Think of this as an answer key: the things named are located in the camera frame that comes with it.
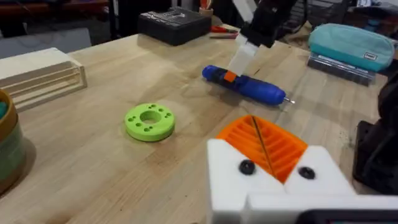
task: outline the screwdriver tip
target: screwdriver tip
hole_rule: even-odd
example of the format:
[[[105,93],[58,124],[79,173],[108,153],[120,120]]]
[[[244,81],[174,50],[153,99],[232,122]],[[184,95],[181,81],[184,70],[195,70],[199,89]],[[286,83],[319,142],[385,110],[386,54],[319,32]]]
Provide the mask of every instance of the screwdriver tip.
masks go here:
[[[291,103],[293,103],[293,104],[296,103],[294,100],[291,100],[291,99],[289,99],[289,98],[287,98],[287,97],[285,97],[285,100],[286,100],[286,101],[289,101],[289,102],[291,102]]]

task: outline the black screw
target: black screw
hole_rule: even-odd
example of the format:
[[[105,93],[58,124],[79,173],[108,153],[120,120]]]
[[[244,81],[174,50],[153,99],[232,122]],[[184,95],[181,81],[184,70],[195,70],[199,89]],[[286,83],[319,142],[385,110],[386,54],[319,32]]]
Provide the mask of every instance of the black screw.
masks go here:
[[[245,159],[239,165],[239,170],[244,175],[252,175],[256,170],[256,166],[254,165],[253,161],[250,159]]]
[[[315,179],[315,171],[309,167],[300,167],[298,173],[308,180]]]

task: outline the green disk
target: green disk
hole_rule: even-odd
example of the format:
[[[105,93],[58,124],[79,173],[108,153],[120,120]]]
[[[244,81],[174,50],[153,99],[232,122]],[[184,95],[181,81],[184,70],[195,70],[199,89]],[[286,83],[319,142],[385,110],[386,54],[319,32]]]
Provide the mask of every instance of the green disk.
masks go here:
[[[165,106],[144,103],[129,110],[124,117],[127,133],[141,141],[160,141],[174,130],[174,114]]]

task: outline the orange vent grille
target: orange vent grille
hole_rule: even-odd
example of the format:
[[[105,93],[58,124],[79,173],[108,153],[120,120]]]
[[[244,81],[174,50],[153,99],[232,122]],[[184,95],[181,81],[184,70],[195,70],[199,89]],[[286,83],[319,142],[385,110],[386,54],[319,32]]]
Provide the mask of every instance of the orange vent grille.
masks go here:
[[[293,134],[251,115],[232,122],[217,138],[230,143],[282,183],[307,148]]]

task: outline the blue screwdriver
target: blue screwdriver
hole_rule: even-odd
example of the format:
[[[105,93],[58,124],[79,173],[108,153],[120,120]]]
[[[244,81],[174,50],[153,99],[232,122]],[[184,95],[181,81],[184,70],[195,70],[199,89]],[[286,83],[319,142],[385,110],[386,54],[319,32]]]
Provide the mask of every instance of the blue screwdriver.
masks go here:
[[[215,82],[221,86],[242,94],[243,96],[252,98],[261,103],[268,105],[279,105],[284,101],[295,103],[286,97],[285,91],[279,87],[250,78],[246,75],[236,76],[226,69],[216,67],[214,65],[206,66],[202,71],[203,77],[208,81]]]

